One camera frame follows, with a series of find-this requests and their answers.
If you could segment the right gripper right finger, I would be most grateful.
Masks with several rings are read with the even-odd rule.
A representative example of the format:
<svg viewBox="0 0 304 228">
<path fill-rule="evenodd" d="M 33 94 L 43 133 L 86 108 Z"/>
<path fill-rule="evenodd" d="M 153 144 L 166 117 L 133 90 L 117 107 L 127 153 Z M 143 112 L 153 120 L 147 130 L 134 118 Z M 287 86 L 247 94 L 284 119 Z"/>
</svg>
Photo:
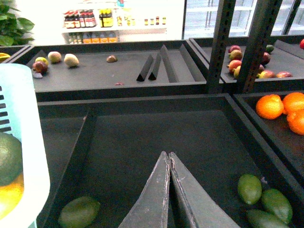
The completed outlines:
<svg viewBox="0 0 304 228">
<path fill-rule="evenodd" d="M 177 228 L 238 228 L 211 198 L 179 157 L 169 154 L 171 204 Z"/>
</svg>

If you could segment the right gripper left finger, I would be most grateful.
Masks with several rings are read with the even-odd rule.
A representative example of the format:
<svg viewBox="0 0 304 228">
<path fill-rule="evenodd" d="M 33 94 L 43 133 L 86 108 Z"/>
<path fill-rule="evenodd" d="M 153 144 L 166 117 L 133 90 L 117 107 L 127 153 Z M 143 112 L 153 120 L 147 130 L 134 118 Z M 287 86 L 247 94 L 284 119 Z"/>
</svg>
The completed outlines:
<svg viewBox="0 0 304 228">
<path fill-rule="evenodd" d="M 162 151 L 138 200 L 120 228 L 166 228 L 170 191 L 169 157 Z"/>
</svg>

